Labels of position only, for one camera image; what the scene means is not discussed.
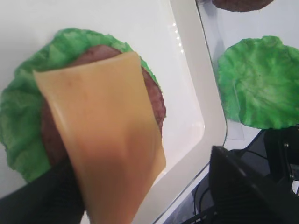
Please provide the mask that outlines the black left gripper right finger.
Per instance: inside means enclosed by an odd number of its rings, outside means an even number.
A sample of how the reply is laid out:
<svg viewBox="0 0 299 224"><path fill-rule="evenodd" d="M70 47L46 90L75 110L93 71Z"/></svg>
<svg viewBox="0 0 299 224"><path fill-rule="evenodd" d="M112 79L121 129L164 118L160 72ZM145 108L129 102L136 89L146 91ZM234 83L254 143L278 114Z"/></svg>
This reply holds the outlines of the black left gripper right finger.
<svg viewBox="0 0 299 224"><path fill-rule="evenodd" d="M263 177L223 147L214 146L209 187L223 224L297 224L299 198Z"/></svg>

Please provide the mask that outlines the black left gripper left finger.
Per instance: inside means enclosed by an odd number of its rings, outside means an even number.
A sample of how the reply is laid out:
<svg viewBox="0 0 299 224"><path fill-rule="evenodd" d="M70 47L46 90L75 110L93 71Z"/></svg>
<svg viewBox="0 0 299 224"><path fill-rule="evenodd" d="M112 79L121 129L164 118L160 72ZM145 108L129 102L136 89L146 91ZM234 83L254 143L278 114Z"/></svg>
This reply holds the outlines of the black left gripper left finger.
<svg viewBox="0 0 299 224"><path fill-rule="evenodd" d="M70 161L0 200L2 224L79 224L84 211Z"/></svg>

